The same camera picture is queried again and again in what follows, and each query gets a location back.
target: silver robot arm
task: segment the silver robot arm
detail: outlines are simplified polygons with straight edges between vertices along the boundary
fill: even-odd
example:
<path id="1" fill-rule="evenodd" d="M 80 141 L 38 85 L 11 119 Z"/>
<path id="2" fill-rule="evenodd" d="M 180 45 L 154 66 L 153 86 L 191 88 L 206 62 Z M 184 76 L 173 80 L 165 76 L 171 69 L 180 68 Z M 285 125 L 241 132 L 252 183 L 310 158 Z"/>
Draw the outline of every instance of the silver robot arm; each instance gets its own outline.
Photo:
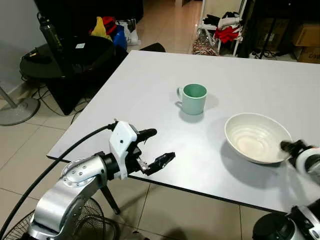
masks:
<path id="1" fill-rule="evenodd" d="M 107 185 L 106 167 L 100 156 L 70 162 L 58 182 L 39 200 L 28 232 L 38 240 L 63 239 L 72 234 L 82 207 Z"/>
<path id="2" fill-rule="evenodd" d="M 97 153 L 65 166 L 57 183 L 39 200 L 28 227 L 38 240 L 60 240 L 70 236 L 86 201 L 114 178 L 124 179 L 132 172 L 150 175 L 170 162 L 175 153 L 165 153 L 148 165 L 140 159 L 137 147 L 157 133 L 155 129 L 137 131 L 124 121 L 117 122 L 109 139 L 110 153 Z"/>

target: red clothing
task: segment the red clothing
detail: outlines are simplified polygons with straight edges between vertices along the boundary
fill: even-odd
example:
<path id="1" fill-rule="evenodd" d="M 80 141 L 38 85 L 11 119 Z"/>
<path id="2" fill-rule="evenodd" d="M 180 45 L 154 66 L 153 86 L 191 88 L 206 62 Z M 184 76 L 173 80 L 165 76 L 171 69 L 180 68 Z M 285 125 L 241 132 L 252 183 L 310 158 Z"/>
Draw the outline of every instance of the red clothing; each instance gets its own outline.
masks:
<path id="1" fill-rule="evenodd" d="M 102 18 L 103 25 L 107 35 L 110 35 L 114 30 L 116 30 L 116 20 L 112 16 L 104 16 Z"/>
<path id="2" fill-rule="evenodd" d="M 232 41 L 233 39 L 238 37 L 239 33 L 234 32 L 237 29 L 238 29 L 238 27 L 232 28 L 231 26 L 227 27 L 225 30 L 216 29 L 214 37 L 220 39 L 221 42 L 223 42 L 225 44 L 226 42 Z"/>

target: white table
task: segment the white table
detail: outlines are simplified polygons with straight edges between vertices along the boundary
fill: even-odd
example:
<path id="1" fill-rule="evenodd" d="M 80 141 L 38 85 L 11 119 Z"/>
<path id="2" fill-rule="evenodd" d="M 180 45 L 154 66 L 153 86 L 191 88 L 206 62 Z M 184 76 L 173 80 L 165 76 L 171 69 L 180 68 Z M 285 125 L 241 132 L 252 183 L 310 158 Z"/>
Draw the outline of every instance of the white table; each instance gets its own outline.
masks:
<path id="1" fill-rule="evenodd" d="M 175 104 L 176 88 L 197 82 L 209 95 L 205 112 L 191 116 Z M 320 145 L 320 66 L 309 63 L 131 51 L 48 157 L 57 158 L 93 130 L 114 122 L 158 134 L 140 144 L 149 163 L 163 153 L 176 158 L 163 170 L 131 176 L 245 206 L 287 212 L 320 198 L 320 187 L 286 162 L 246 161 L 226 143 L 225 121 L 241 112 L 279 121 L 294 140 Z M 109 131 L 72 151 L 68 161 L 108 153 Z"/>

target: wall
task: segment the wall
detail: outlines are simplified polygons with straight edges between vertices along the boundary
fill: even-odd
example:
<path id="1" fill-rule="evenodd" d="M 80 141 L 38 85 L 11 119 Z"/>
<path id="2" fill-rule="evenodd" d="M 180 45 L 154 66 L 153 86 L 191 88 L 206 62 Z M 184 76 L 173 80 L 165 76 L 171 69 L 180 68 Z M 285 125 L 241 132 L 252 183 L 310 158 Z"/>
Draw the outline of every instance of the wall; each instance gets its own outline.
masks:
<path id="1" fill-rule="evenodd" d="M 241 0 L 205 0 L 204 14 L 211 14 L 221 18 L 226 12 L 238 12 Z"/>
<path id="2" fill-rule="evenodd" d="M 21 57 L 46 42 L 37 12 L 33 0 L 0 0 L 0 86 L 7 93 L 23 83 Z"/>

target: bowl rim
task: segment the bowl rim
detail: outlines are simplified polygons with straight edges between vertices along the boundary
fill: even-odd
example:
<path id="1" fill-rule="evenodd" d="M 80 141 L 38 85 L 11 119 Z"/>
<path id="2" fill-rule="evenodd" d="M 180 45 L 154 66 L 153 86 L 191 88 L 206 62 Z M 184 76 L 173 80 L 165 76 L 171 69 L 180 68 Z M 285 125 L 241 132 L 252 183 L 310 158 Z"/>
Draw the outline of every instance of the bowl rim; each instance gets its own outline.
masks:
<path id="1" fill-rule="evenodd" d="M 292 137 L 291 137 L 291 134 L 289 133 L 289 131 L 282 125 L 280 124 L 278 121 L 274 120 L 273 118 L 271 117 L 268 117 L 266 115 L 263 115 L 263 114 L 260 114 L 260 113 L 255 113 L 255 112 L 241 112 L 241 113 L 237 113 L 235 115 L 232 115 L 231 117 L 229 117 L 229 119 L 225 122 L 224 124 L 224 135 L 225 135 L 225 138 L 227 140 L 227 142 L 233 147 L 233 149 L 235 149 L 239 154 L 241 154 L 242 156 L 248 158 L 250 161 L 252 162 L 255 162 L 255 163 L 259 163 L 259 164 L 276 164 L 276 163 L 280 163 L 280 162 L 283 162 L 284 160 L 286 159 L 283 159 L 283 160 L 280 160 L 280 161 L 273 161 L 273 162 L 265 162 L 265 161 L 259 161 L 259 160 L 256 160 L 256 159 L 253 159 L 249 156 L 247 156 L 246 154 L 244 154 L 242 151 L 240 151 L 237 147 L 235 147 L 233 145 L 233 143 L 230 141 L 228 135 L 227 135 L 227 125 L 229 123 L 229 121 L 237 116 L 240 116 L 240 115 L 256 115 L 256 116 L 260 116 L 260 117 L 264 117 L 266 119 L 269 119 L 271 120 L 272 122 L 278 124 L 280 127 L 282 127 L 282 129 L 284 129 L 284 131 L 288 134 L 289 138 L 288 140 L 292 141 Z"/>

